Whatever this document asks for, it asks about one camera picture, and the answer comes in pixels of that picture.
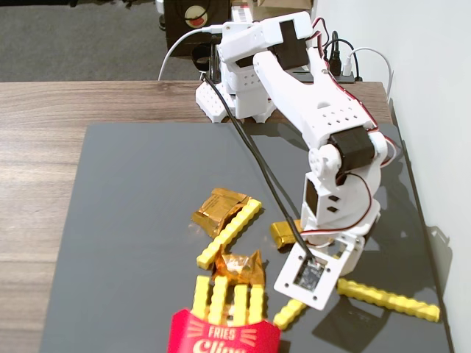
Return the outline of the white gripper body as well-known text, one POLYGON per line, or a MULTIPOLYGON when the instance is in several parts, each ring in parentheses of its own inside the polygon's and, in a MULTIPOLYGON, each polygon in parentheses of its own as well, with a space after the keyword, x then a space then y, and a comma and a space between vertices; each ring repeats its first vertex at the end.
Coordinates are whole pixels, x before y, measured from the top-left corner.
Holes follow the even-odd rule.
POLYGON ((340 232, 306 232, 306 241, 310 243, 315 253, 323 253, 327 259, 321 263, 340 277, 354 270, 364 250, 365 234, 351 229, 340 232), (340 254, 329 254, 331 245, 338 245, 340 254))

